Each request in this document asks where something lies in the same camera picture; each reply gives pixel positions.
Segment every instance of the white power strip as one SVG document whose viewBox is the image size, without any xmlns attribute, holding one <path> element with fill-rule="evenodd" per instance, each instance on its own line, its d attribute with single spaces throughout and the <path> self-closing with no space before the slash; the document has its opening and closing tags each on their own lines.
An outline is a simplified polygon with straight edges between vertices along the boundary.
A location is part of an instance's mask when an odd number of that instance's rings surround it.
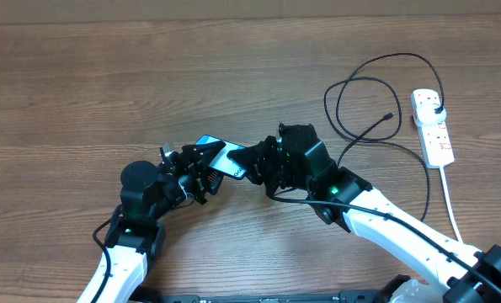
<svg viewBox="0 0 501 303">
<path fill-rule="evenodd" d="M 424 154 L 424 161 L 428 168 L 438 168 L 440 170 L 443 191 L 445 192 L 446 208 L 449 212 L 450 223 L 459 242 L 461 240 L 460 231 L 456 225 L 448 185 L 445 178 L 445 166 L 454 162 L 454 153 L 450 144 L 449 132 L 446 129 L 446 112 L 436 114 L 434 109 L 440 105 L 440 98 L 437 92 L 431 89 L 417 89 L 411 94 L 411 104 L 413 106 L 413 118 L 417 125 L 418 138 Z"/>
</svg>

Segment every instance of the wooden floor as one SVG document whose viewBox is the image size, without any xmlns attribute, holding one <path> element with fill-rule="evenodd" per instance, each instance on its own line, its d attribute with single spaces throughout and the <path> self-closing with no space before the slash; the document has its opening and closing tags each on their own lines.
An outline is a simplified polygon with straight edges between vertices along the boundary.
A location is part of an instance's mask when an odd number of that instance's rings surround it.
<svg viewBox="0 0 501 303">
<path fill-rule="evenodd" d="M 446 172 L 464 240 L 501 245 L 501 15 L 0 26 L 0 302 L 75 301 L 100 257 L 91 233 L 120 202 L 121 169 L 158 163 L 166 141 L 208 134 L 248 146 L 279 122 L 312 123 L 339 156 L 346 142 L 326 120 L 325 88 L 399 51 L 427 57 L 442 77 L 456 154 Z M 437 88 L 430 69 L 403 57 L 360 75 L 396 89 L 403 126 L 392 141 L 420 153 L 409 95 Z M 340 116 L 360 133 L 395 108 L 387 88 L 357 82 Z M 396 126 L 397 116 L 371 134 Z M 344 165 L 422 215 L 424 172 L 410 155 L 355 146 Z M 430 174 L 426 222 L 453 237 Z M 226 180 L 209 203 L 163 222 L 167 241 L 146 283 L 165 294 L 333 293 L 414 275 L 246 180 Z"/>
</svg>

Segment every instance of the wood grain surface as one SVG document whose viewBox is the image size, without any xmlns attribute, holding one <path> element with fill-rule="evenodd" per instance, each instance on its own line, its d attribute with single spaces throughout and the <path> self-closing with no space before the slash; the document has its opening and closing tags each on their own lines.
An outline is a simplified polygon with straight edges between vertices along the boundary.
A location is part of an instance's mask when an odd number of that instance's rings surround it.
<svg viewBox="0 0 501 303">
<path fill-rule="evenodd" d="M 442 77 L 456 154 L 446 172 L 464 240 L 501 245 L 501 15 L 0 26 L 0 302 L 75 301 L 100 257 L 91 233 L 120 202 L 121 169 L 158 162 L 166 141 L 208 134 L 248 146 L 279 122 L 312 123 L 339 156 L 346 142 L 326 120 L 325 88 L 399 51 L 426 56 Z M 404 122 L 392 141 L 420 153 L 409 95 L 437 88 L 430 69 L 391 58 L 360 75 L 396 89 Z M 357 82 L 340 116 L 360 133 L 395 110 L 385 87 Z M 396 125 L 397 116 L 371 134 Z M 344 165 L 421 216 L 424 172 L 408 154 L 355 146 Z M 453 237 L 430 174 L 426 222 Z M 333 293 L 416 276 L 248 181 L 228 179 L 206 205 L 162 221 L 167 241 L 146 284 L 165 294 Z"/>
</svg>

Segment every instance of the wall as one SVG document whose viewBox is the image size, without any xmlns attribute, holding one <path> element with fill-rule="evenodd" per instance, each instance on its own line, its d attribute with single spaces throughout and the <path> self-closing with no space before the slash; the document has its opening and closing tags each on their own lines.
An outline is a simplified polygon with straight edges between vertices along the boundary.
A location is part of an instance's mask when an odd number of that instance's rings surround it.
<svg viewBox="0 0 501 303">
<path fill-rule="evenodd" d="M 0 0 L 0 24 L 501 13 L 501 0 Z"/>
</svg>

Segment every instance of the robotic arm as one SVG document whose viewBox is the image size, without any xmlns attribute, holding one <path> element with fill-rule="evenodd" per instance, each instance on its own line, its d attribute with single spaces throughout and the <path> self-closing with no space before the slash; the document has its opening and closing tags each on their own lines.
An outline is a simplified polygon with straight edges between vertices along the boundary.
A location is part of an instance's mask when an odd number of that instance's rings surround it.
<svg viewBox="0 0 501 303">
<path fill-rule="evenodd" d="M 181 153 L 161 148 L 158 166 L 133 162 L 125 167 L 121 174 L 122 216 L 115 214 L 105 238 L 112 269 L 98 302 L 127 302 L 147 276 L 165 237 L 158 218 L 181 207 L 188 197 L 204 204 L 205 193 L 216 194 L 223 174 L 210 164 L 225 146 L 223 141 L 184 146 Z M 432 288 L 421 284 L 408 291 L 396 283 L 374 301 L 422 302 L 431 296 L 444 302 L 501 301 L 501 247 L 495 245 L 484 253 L 400 210 L 369 182 L 345 167 L 338 168 L 312 125 L 280 124 L 279 138 L 269 136 L 227 156 L 246 170 L 250 182 L 264 184 L 271 199 L 308 203 L 325 223 L 336 223 L 383 247 Z M 276 197 L 278 188 L 305 190 L 306 200 Z M 103 255 L 78 302 L 92 301 L 107 265 Z"/>
</svg>

